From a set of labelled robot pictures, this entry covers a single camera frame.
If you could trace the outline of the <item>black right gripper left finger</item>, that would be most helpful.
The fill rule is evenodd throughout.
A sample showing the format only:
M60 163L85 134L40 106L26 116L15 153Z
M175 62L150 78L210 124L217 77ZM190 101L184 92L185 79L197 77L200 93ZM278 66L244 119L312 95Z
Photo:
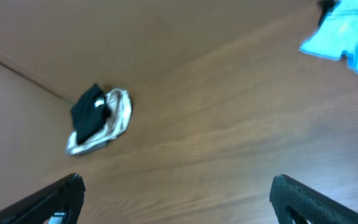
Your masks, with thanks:
M76 224L85 198L85 184L76 173L42 188L0 211L0 224Z

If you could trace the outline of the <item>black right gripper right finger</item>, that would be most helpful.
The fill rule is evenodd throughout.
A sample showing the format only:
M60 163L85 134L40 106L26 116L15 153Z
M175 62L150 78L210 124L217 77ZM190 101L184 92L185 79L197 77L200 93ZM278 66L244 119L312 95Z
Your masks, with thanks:
M279 224L358 224L358 213L287 175L273 178L269 195Z

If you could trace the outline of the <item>plain black t-shirt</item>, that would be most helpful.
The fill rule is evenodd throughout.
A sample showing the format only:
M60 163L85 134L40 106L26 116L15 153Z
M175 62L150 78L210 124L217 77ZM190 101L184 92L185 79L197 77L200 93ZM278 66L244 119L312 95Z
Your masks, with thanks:
M80 96L70 113L76 131L77 144L83 144L103 129L111 116L104 91L96 83Z

